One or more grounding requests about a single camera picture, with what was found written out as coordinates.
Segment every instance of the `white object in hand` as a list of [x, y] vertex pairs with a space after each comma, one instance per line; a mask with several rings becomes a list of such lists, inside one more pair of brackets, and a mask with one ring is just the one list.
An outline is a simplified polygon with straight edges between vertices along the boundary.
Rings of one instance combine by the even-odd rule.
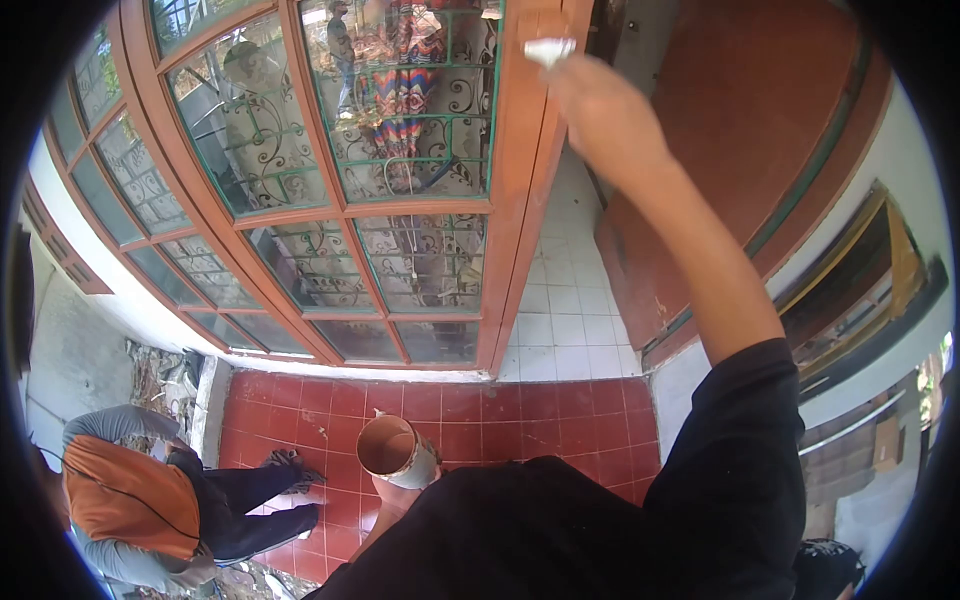
[[549, 69], [576, 48], [577, 40], [573, 37], [541, 37], [523, 44], [523, 56]]

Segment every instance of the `hand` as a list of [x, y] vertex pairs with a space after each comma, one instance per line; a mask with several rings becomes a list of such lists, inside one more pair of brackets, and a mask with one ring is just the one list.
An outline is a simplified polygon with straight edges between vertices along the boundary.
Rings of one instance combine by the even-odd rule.
[[184, 442], [184, 441], [181, 440], [180, 438], [174, 438], [173, 440], [170, 440], [169, 442], [167, 442], [167, 443], [163, 446], [163, 452], [164, 452], [164, 454], [165, 454], [166, 456], [170, 456], [170, 454], [171, 454], [174, 450], [182, 450], [182, 451], [184, 451], [184, 452], [189, 452], [190, 454], [193, 454], [194, 456], [197, 455], [196, 450], [194, 450], [193, 448], [191, 448], [190, 446], [188, 446], [188, 445], [186, 444], [186, 442]]
[[650, 103], [600, 59], [571, 56], [541, 76], [569, 126], [570, 146], [619, 189], [673, 161]]
[[[440, 475], [440, 466], [437, 466], [433, 481], [437, 481]], [[414, 501], [419, 498], [423, 492], [423, 490], [407, 490], [406, 488], [390, 483], [386, 479], [373, 477], [372, 475], [369, 476], [372, 477], [373, 486], [380, 495], [380, 510], [389, 511], [396, 516], [406, 515], [410, 507], [413, 506]]]

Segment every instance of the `dark pants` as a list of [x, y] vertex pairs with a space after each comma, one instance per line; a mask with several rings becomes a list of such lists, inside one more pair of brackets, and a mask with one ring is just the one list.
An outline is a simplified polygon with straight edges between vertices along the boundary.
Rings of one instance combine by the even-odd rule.
[[203, 470], [200, 461], [186, 452], [172, 453], [167, 462], [193, 484], [200, 507], [200, 539], [218, 561], [246, 559], [317, 525], [316, 504], [247, 515], [300, 480], [302, 470], [296, 465]]

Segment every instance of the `orange wooden frame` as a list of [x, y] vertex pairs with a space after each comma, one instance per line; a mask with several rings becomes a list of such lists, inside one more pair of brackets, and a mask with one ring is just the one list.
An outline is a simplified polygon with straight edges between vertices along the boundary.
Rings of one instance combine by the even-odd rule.
[[[497, 103], [497, 119], [491, 160], [496, 168], [490, 182], [490, 200], [410, 199], [372, 204], [348, 204], [329, 147], [320, 113], [320, 101], [314, 91], [308, 57], [300, 24], [299, 0], [270, 0], [252, 4], [225, 15], [210, 27], [178, 45], [166, 57], [156, 46], [149, 0], [121, 0], [108, 16], [108, 35], [123, 91], [116, 106], [88, 131], [79, 118], [76, 98], [71, 87], [78, 126], [84, 133], [84, 144], [67, 164], [58, 151], [50, 127], [44, 129], [51, 155], [71, 196], [98, 236], [167, 308], [211, 344], [223, 351], [262, 355], [276, 360], [304, 360], [300, 357], [272, 355], [240, 327], [237, 331], [263, 354], [240, 348], [230, 349], [206, 331], [186, 311], [194, 313], [269, 315], [314, 356], [313, 362], [334, 366], [358, 366], [380, 369], [485, 369], [495, 373], [522, 292], [540, 230], [543, 210], [564, 138], [564, 125], [555, 107], [546, 101], [545, 87], [537, 77], [538, 68], [522, 54], [522, 41], [535, 36], [576, 35], [586, 39], [591, 0], [525, 0], [508, 2], [503, 15], [497, 53], [501, 60]], [[179, 113], [166, 82], [166, 74], [185, 60], [244, 23], [274, 14], [283, 33], [283, 45], [289, 61], [292, 91], [303, 111], [303, 125], [324, 179], [328, 206], [294, 207], [251, 216], [234, 217], [221, 202], [220, 196], [205, 175], [200, 159], [193, 151], [191, 139], [181, 125]], [[143, 144], [158, 172], [177, 198], [192, 227], [151, 236], [141, 225], [132, 208], [122, 199], [114, 181], [93, 147], [100, 132], [122, 111], [126, 111], [137, 127]], [[143, 239], [122, 246], [93, 214], [71, 177], [73, 167], [89, 153], [101, 176], [127, 211]], [[390, 312], [366, 253], [353, 226], [353, 220], [366, 216], [399, 214], [476, 213], [488, 215], [481, 306], [478, 313], [396, 313]], [[269, 267], [260, 259], [244, 235], [244, 230], [306, 221], [334, 220], [354, 259], [363, 285], [373, 302], [373, 311], [325, 312], [304, 311], [287, 295], [274, 279]], [[169, 300], [133, 263], [127, 253], [185, 235], [202, 236], [224, 265], [263, 306], [262, 309], [229, 309], [218, 307], [189, 276], [161, 249], [157, 253], [202, 299], [201, 307], [177, 306]], [[384, 324], [403, 364], [366, 363], [345, 360], [312, 325], [315, 321], [379, 321]], [[398, 322], [479, 322], [476, 361], [470, 364], [415, 364], [394, 327]]]

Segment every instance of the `red tile floor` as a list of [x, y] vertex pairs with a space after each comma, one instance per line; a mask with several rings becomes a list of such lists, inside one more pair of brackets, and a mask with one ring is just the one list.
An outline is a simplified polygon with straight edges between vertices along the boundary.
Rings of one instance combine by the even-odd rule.
[[639, 378], [451, 385], [238, 371], [230, 382], [220, 467], [256, 467], [271, 450], [295, 447], [327, 479], [308, 494], [277, 496], [259, 509], [324, 505], [307, 540], [259, 561], [321, 583], [353, 554], [379, 507], [355, 451], [374, 409], [412, 422], [440, 450], [446, 468], [555, 454], [637, 504], [660, 471], [657, 424]]

